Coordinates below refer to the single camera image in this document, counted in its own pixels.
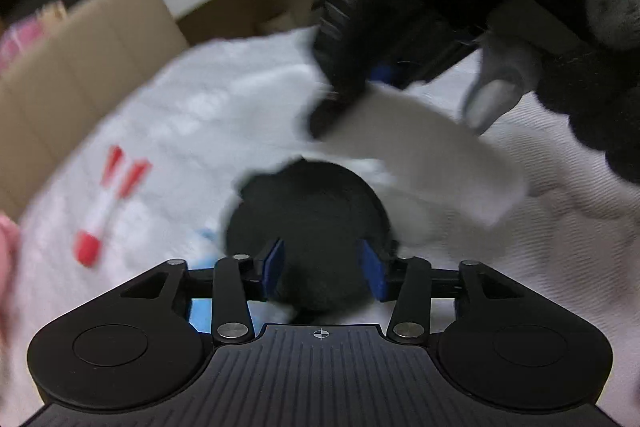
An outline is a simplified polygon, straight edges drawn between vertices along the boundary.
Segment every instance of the white blanket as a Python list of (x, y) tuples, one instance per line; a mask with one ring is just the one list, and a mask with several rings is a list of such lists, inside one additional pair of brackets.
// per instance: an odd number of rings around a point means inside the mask
[[(234, 182), (247, 170), (274, 169), (301, 153), (322, 156), (298, 119), (321, 89), (305, 39), (297, 32), (190, 50), (106, 118), (34, 199), (21, 223), (3, 427), (19, 425), (41, 404), (26, 368), (39, 328), (166, 259), (197, 263), (194, 231), (220, 229)], [(477, 67), (473, 55), (407, 93), (454, 117)], [(430, 200), (390, 182), (379, 162), (332, 159), (377, 190), (403, 255), (441, 268), (478, 259), (599, 327), (615, 355), (599, 405), (623, 426), (638, 427), (640, 190), (610, 174), (600, 154), (576, 143), (566, 119), (544, 111), (533, 95), (483, 139), (510, 156), (529, 184), (510, 217), (491, 229), (447, 208), (446, 198)], [(86, 269), (73, 259), (72, 243), (114, 143), (154, 168), (115, 219), (98, 266)], [(389, 313), (388, 305), (372, 306), (349, 320), (386, 326)], [(451, 317), (449, 302), (434, 306), (433, 329)]]

